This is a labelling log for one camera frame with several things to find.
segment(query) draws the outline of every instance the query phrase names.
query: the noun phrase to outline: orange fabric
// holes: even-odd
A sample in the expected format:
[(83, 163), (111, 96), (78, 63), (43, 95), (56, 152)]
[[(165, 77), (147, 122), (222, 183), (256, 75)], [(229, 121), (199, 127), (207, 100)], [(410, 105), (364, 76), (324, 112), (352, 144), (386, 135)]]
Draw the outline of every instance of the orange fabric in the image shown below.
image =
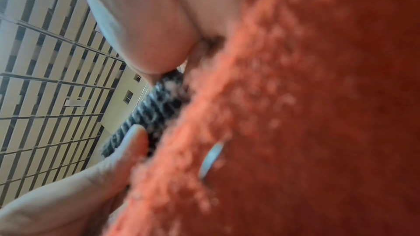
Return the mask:
[(420, 235), (419, 3), (253, 0), (108, 235)]

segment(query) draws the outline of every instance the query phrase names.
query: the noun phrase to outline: orange fiber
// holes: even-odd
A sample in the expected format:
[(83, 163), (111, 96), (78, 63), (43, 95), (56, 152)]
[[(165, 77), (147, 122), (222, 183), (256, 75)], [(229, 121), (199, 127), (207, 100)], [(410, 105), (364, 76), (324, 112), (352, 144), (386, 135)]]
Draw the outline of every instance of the orange fiber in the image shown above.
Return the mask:
[(108, 236), (420, 235), (419, 34), (420, 0), (251, 0)]

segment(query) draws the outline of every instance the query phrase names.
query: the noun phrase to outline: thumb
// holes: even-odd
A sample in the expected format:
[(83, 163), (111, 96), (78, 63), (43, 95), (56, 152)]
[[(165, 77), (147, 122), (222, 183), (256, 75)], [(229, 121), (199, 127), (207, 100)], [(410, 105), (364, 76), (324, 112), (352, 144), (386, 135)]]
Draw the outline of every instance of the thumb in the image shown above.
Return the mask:
[(147, 158), (148, 146), (146, 130), (133, 125), (116, 151), (95, 166), (94, 179), (123, 189), (129, 183), (133, 167)]

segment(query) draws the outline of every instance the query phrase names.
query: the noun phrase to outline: skin crease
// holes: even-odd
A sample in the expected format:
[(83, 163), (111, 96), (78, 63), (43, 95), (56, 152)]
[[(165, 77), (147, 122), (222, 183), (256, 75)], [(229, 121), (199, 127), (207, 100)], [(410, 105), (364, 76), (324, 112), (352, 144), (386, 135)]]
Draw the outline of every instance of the skin crease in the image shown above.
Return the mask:
[[(108, 42), (131, 68), (153, 84), (186, 58), (186, 75), (202, 58), (208, 58), (208, 52), (214, 52), (209, 40), (229, 37), (244, 1), (88, 3)], [(139, 146), (147, 150), (147, 134), (142, 128), (132, 127), (117, 152), (101, 163), (8, 204), (0, 211), (0, 235), (99, 235), (109, 214), (121, 205), (132, 167), (145, 155)]]

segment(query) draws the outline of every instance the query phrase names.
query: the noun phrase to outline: orange towel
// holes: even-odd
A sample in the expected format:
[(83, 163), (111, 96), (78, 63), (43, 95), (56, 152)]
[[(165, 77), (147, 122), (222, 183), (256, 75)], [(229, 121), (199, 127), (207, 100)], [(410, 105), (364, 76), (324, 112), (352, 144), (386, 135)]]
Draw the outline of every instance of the orange towel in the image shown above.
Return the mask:
[(419, 3), (250, 1), (108, 235), (420, 235)]

